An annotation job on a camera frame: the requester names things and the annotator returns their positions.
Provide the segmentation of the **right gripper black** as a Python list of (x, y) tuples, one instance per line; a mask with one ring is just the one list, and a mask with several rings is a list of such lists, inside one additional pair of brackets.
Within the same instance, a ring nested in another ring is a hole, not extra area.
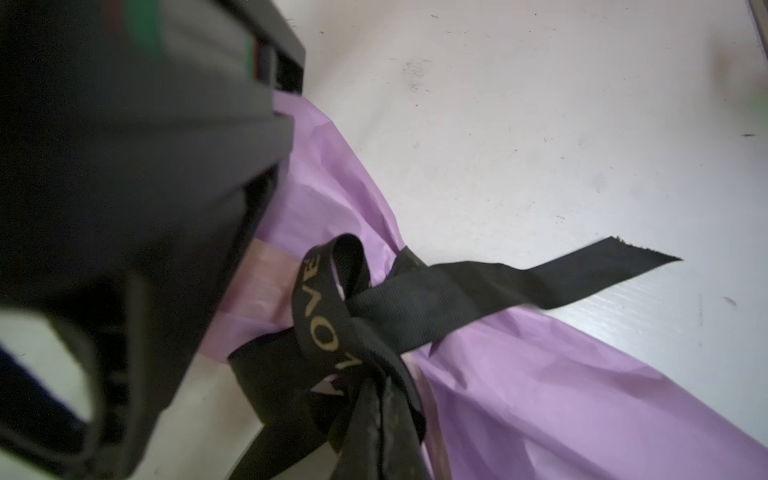
[(277, 189), (304, 64), (270, 1), (2, 3), (1, 322), (46, 324), (90, 403), (3, 341), (4, 453), (133, 474)]

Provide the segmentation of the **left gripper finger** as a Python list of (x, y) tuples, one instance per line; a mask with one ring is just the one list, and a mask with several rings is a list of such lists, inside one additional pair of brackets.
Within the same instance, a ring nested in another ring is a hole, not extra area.
[(390, 380), (367, 378), (359, 390), (338, 462), (343, 480), (428, 480), (431, 475), (405, 396)]

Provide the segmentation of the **pink purple wrapping paper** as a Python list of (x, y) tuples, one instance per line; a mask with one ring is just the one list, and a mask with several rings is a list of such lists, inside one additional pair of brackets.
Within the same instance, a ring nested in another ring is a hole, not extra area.
[[(274, 104), (295, 123), (287, 173), (201, 346), (229, 365), (241, 346), (292, 326), (293, 287), (312, 248), (356, 236), (372, 285), (409, 250), (332, 121), (298, 95)], [(550, 310), (511, 307), (403, 354), (426, 417), (430, 479), (766, 477), (763, 445)]]

